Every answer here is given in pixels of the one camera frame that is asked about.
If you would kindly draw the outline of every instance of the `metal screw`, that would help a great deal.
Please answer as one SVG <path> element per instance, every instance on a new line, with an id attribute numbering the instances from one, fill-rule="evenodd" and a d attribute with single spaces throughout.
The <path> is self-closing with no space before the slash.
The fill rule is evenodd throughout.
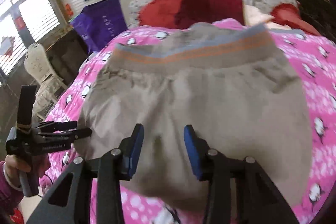
<path id="1" fill-rule="evenodd" d="M 115 149 L 112 149 L 112 150 L 111 150 L 111 154 L 112 154 L 113 156 L 118 156 L 120 153 L 121 153 L 121 150 L 118 149 L 118 148 L 115 148 Z"/>
<path id="2" fill-rule="evenodd" d="M 82 157 L 77 157 L 77 158 L 75 158 L 75 159 L 73 160 L 73 162 L 74 162 L 75 164 L 80 164 L 80 163 L 83 162 L 83 158 L 82 158 Z"/>
<path id="3" fill-rule="evenodd" d="M 216 156 L 218 154 L 218 151 L 216 149 L 209 149 L 208 155 L 209 156 Z"/>
<path id="4" fill-rule="evenodd" d="M 249 164 L 253 164 L 253 163 L 255 163 L 255 159 L 254 159 L 253 157 L 251 157 L 251 156 L 247 156 L 245 160 L 246 160 L 246 162 L 248 162 Z"/>

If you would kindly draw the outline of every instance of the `cable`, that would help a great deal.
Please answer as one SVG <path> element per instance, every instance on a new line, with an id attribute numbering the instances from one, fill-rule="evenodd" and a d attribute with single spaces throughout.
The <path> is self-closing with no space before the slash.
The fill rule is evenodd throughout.
<path id="1" fill-rule="evenodd" d="M 53 181 L 52 181 L 52 179 L 51 179 L 47 174 L 44 174 L 44 175 L 47 176 L 48 179 L 50 179 L 51 185 L 53 185 Z"/>
<path id="2" fill-rule="evenodd" d="M 46 174 L 44 173 L 45 176 L 47 176 L 50 179 L 51 185 L 53 185 L 53 180 Z"/>

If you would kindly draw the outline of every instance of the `maroon sleeve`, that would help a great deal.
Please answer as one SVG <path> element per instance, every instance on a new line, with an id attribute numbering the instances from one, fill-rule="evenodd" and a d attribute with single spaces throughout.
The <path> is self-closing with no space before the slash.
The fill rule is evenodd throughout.
<path id="1" fill-rule="evenodd" d="M 12 188 L 6 181 L 3 174 L 4 163 L 4 161 L 0 162 L 0 207 L 11 215 L 13 214 L 13 209 L 23 199 L 23 193 Z"/>

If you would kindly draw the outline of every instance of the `beige pants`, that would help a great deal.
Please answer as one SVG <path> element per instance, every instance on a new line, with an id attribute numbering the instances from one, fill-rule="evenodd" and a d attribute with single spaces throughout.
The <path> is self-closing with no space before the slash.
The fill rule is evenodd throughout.
<path id="1" fill-rule="evenodd" d="M 136 174 L 122 184 L 198 211 L 205 205 L 207 182 L 192 174 L 184 145 L 184 126 L 192 124 L 227 157 L 254 157 L 288 203 L 299 203 L 312 148 L 300 78 L 263 27 L 219 32 L 205 42 L 197 30 L 213 34 L 214 27 L 178 32 L 161 47 L 116 47 L 79 118 L 92 137 L 75 148 L 86 159 L 101 157 L 130 136 L 136 123 L 143 124 Z M 183 37 L 190 48 L 183 49 Z"/>

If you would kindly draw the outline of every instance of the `blue gripper pad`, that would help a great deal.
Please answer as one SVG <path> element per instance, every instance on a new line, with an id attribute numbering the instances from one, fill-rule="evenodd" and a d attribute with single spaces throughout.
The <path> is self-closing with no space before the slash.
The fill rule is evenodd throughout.
<path id="1" fill-rule="evenodd" d="M 134 146 L 133 146 L 133 149 L 131 151 L 131 156 L 130 156 L 130 159 L 129 159 L 128 175 L 130 177 L 132 177 L 137 170 L 139 157 L 140 157 L 140 152 L 141 152 L 141 147 L 142 147 L 142 143 L 143 143 L 143 137 L 144 137 L 143 125 L 142 124 L 137 124 L 137 126 L 138 126 L 137 135 L 136 135 Z"/>
<path id="2" fill-rule="evenodd" d="M 196 135 L 194 129 L 191 125 L 187 125 L 184 127 L 184 144 L 187 149 L 189 161 L 191 164 L 191 168 L 193 170 L 193 174 L 196 176 L 198 180 L 202 177 L 202 170 L 201 170 L 201 159 L 199 156 L 199 152 L 196 148 Z"/>

